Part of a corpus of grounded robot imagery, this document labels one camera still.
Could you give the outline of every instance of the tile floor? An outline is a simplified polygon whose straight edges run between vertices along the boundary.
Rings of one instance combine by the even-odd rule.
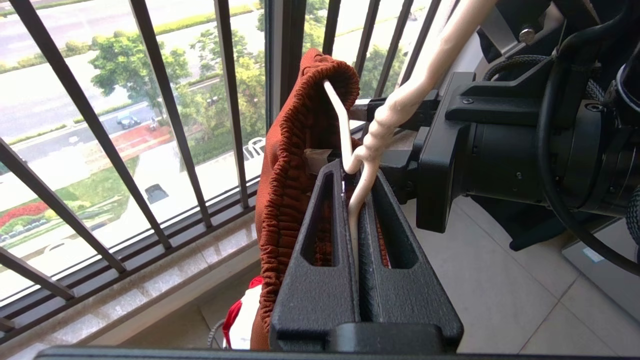
[[[403,209],[415,222],[415,202]],[[506,232],[469,198],[454,201],[445,234],[414,230],[464,323],[459,352],[640,356],[640,323],[562,257],[570,238],[513,252]],[[245,286],[233,282],[225,293]],[[211,323],[238,298],[190,306],[127,345],[204,347]]]

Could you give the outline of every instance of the screw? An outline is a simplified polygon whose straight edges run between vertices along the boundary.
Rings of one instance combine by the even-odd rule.
[[[584,107],[585,107],[585,108],[587,108],[587,110],[589,110],[589,111],[593,111],[593,112],[596,112],[596,113],[599,113],[599,112],[601,112],[602,110],[604,110],[604,107],[603,107],[602,105],[600,105],[600,104],[596,104],[596,103],[594,103],[594,102],[592,102],[592,103],[590,103],[590,104],[587,104],[587,105],[585,105]]]
[[[536,38],[536,31],[533,30],[533,28],[530,26],[527,26],[526,28],[522,29],[522,31],[518,35],[518,39],[527,45],[531,44],[535,38]]]

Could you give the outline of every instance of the red pavement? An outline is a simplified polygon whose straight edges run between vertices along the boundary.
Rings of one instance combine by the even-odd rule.
[[[111,138],[123,160],[134,158],[172,140],[170,126],[159,127],[155,131],[151,131],[148,124],[136,126]],[[111,166],[111,162],[104,155],[97,142],[85,146],[84,158],[87,165],[92,168],[91,172]]]

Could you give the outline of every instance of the white wire hook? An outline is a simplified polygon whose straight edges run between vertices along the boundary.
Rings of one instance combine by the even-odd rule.
[[[434,44],[425,44],[427,51],[424,66],[387,97],[384,105],[376,110],[369,132],[362,146],[351,146],[349,114],[328,80],[324,89],[338,114],[342,166],[348,174],[355,174],[364,164],[360,181],[349,201],[349,232],[358,279],[358,216],[366,196],[371,191],[380,167],[380,156],[393,139],[396,128],[407,121],[425,96],[448,71],[477,27],[484,21],[497,0],[463,0],[438,35]]]

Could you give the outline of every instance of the red fabric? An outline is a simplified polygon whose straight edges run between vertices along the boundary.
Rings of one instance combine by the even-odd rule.
[[[325,79],[349,110],[360,91],[358,74],[344,61],[310,49],[302,57],[298,80],[267,134],[255,205],[264,283],[251,333],[252,350],[269,350],[271,312],[316,183],[316,176],[307,173],[305,149],[340,149],[337,115],[324,90]],[[352,144],[359,145],[355,139]],[[332,258],[331,211],[325,208],[316,234],[315,266],[327,266]],[[384,241],[380,232],[378,236],[386,266]]]
[[[227,318],[225,319],[225,323],[222,324],[222,334],[225,336],[225,340],[227,341],[227,346],[231,347],[231,338],[229,337],[229,331],[231,331],[231,325],[234,324],[238,314],[240,313],[240,308],[242,307],[242,302],[240,300],[236,301],[235,304],[231,306],[229,312],[227,313]]]
[[[249,289],[253,289],[254,287],[259,285],[262,285],[262,276],[254,277],[251,282],[249,282]],[[229,346],[229,348],[232,348],[229,332],[231,331],[231,326],[233,326],[233,324],[236,322],[236,318],[238,317],[241,308],[242,300],[236,301],[236,303],[229,308],[225,323],[222,324],[222,334],[225,336],[225,340],[227,341],[227,345]]]
[[[256,276],[249,283],[249,289],[253,289],[254,287],[262,285],[262,276]]]

